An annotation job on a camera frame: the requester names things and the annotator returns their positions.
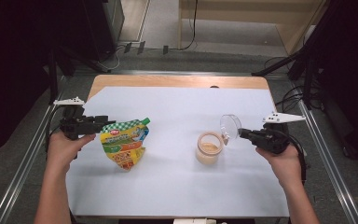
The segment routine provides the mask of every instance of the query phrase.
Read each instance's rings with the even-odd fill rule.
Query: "wire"
[[[304,86],[296,86],[292,88],[290,91],[288,91],[282,98],[282,100],[275,105],[282,105],[282,112],[287,112],[293,108],[301,101],[304,100],[304,93],[297,93],[293,94],[291,96],[288,96],[292,91],[298,89],[298,88],[304,88]],[[312,89],[319,90],[319,87],[311,87]],[[323,109],[321,105],[317,106],[313,103],[313,101],[320,101],[320,95],[319,93],[312,92],[310,94],[310,106],[314,109]]]
[[[187,7],[188,8],[190,8],[190,1],[188,1],[187,0]],[[191,31],[193,32],[193,36],[195,36],[196,35],[196,27],[194,26],[194,28],[193,28],[193,25],[191,24],[191,19],[190,19],[190,16],[188,17],[188,24],[190,25],[190,29],[191,29]],[[195,42],[196,42],[196,47],[195,48],[193,48],[193,50],[194,49],[196,49],[198,46],[199,46],[199,44],[197,43],[197,40],[195,40],[195,39],[193,39]]]
[[[278,130],[274,130],[274,129],[268,129],[269,131],[273,132],[273,133],[277,133],[281,136],[286,137],[289,142],[296,148],[297,153],[298,153],[298,159],[300,161],[300,168],[301,168],[301,180],[302,183],[304,184],[305,181],[307,180],[307,164],[305,163],[305,157],[304,157],[304,149],[301,146],[301,144],[299,144],[298,140],[295,139],[292,135],[290,134],[286,134],[283,133],[281,131]]]
[[[55,133],[55,131],[57,131],[57,129],[59,129],[60,128],[60,125],[57,125],[52,131],[51,131],[51,133],[50,133],[50,135],[48,136],[48,138],[50,138],[54,133]]]
[[[57,107],[55,107],[53,109],[53,111],[51,111],[50,116],[48,117],[48,123],[46,125],[46,130],[45,130],[45,140],[46,140],[46,152],[48,152],[48,142],[50,140],[51,137],[51,133],[50,133],[50,125],[51,125],[51,121],[55,115],[55,113],[57,112],[57,110],[59,110],[60,108],[63,108],[63,105],[58,105]]]
[[[275,60],[275,59],[285,59],[286,57],[273,57],[273,58],[270,58],[270,59],[268,59],[268,60],[266,60],[265,62],[264,62],[264,68],[267,68],[267,63],[269,63],[270,61],[272,61],[272,60]],[[290,70],[290,67],[289,67],[289,65],[288,64],[286,64],[286,68],[287,68],[287,70]]]
[[[100,66],[104,67],[105,69],[107,69],[108,72],[110,72],[111,70],[115,70],[116,68],[118,68],[118,67],[120,66],[120,59],[118,58],[118,55],[117,55],[117,54],[118,54],[118,52],[121,51],[122,49],[124,49],[124,48],[120,48],[120,49],[116,50],[116,53],[115,53],[116,58],[117,58],[117,64],[116,64],[116,66],[114,66],[114,67],[111,68],[111,67],[107,67],[107,66],[101,64],[100,62],[98,62],[98,64],[99,64]]]
[[[197,19],[197,6],[199,4],[199,0],[196,0],[196,8],[194,9],[194,18],[193,18],[193,38],[190,42],[189,45],[187,45],[187,47],[185,48],[182,48],[182,49],[179,49],[179,50],[185,50],[185,49],[188,49],[190,48],[190,46],[194,43],[194,39],[196,38],[196,19]]]

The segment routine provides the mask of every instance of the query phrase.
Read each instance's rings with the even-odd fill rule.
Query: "person's left hand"
[[[63,132],[54,133],[48,143],[48,167],[66,173],[77,152],[94,138],[95,134],[86,134],[79,139],[70,140]]]

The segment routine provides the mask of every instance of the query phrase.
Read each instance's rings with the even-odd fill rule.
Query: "metal rail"
[[[324,141],[323,135],[319,131],[318,124],[315,121],[312,111],[309,111],[302,101],[299,103],[299,107],[303,115],[306,117],[306,122],[310,129],[313,141],[316,144],[316,148],[318,149],[322,162],[324,163],[325,170],[330,177],[348,221],[353,224],[358,224],[357,206],[344,179],[342,178],[340,171],[337,168],[333,156],[330,154],[330,150]]]
[[[66,84],[66,79],[62,77],[60,80],[60,84]],[[58,99],[61,99],[63,91],[59,93]],[[37,152],[39,148],[41,148],[44,140],[44,133],[48,123],[48,117],[51,111],[56,107],[56,105],[51,105],[48,107],[42,121],[39,124],[39,127],[34,134],[34,138],[32,139],[30,145],[28,146],[27,151],[21,161],[19,168],[17,169],[16,174],[14,175],[13,179],[11,180],[7,190],[4,194],[2,202],[0,203],[0,224],[6,223],[7,218],[10,215],[10,212],[13,208],[14,203],[16,202],[17,198],[20,195],[22,186],[34,164],[34,160],[37,156]]]

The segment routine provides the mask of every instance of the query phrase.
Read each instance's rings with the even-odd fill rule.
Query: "table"
[[[197,20],[246,21],[276,24],[288,54],[320,17],[325,0],[199,0]],[[195,0],[179,0],[178,48],[182,42],[182,19],[194,19]]]
[[[278,180],[248,141],[230,142],[213,166],[195,157],[198,136],[218,132],[222,113],[261,128],[262,118],[275,110],[263,77],[97,76],[84,107],[88,116],[107,112],[126,121],[147,114],[151,122],[146,152],[129,172],[107,159],[98,141],[82,148],[67,176],[75,216],[288,217]]]

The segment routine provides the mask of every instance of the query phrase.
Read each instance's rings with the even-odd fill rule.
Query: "hand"
[[[48,144],[48,167],[66,173],[77,152],[94,138],[95,134],[86,134],[79,139],[70,140],[63,132],[54,133]]]
[[[289,145],[281,154],[270,153],[263,148],[255,149],[271,165],[272,171],[277,176],[283,188],[301,184],[301,168],[296,148]]]

